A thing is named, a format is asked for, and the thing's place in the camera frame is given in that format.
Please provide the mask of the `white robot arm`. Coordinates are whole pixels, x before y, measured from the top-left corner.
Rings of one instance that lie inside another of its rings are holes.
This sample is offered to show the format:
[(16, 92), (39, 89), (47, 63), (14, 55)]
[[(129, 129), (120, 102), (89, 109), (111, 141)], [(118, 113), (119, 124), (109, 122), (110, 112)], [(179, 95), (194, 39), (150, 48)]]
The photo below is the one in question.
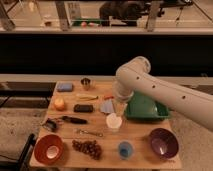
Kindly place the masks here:
[(163, 81), (151, 76), (150, 70), (150, 62), (143, 56), (121, 65), (113, 84), (116, 100), (128, 102), (138, 91), (213, 132), (213, 95)]

